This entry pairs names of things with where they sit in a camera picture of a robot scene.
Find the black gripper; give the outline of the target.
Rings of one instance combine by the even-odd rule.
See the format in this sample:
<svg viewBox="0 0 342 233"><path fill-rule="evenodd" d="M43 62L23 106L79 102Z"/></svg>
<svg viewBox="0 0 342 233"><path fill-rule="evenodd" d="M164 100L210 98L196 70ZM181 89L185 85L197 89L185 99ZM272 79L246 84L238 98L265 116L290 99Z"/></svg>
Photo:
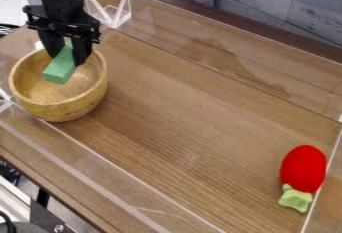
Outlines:
<svg viewBox="0 0 342 233"><path fill-rule="evenodd" d="M93 43L101 39L101 22L85 10L86 0L42 0L42 5L27 4L29 27L39 33L41 41L53 58L71 38L75 66L85 64L93 53Z"/></svg>

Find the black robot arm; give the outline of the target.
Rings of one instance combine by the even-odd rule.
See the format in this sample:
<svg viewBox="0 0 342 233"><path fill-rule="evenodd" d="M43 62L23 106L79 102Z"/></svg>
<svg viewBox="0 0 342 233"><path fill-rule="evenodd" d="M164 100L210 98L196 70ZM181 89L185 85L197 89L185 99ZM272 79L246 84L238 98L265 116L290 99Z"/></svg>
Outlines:
<svg viewBox="0 0 342 233"><path fill-rule="evenodd" d="M101 21L85 10L85 0L41 0L23 8L27 25L38 31L45 48L55 58L71 39L74 64L81 66L93 54L93 44L101 43Z"/></svg>

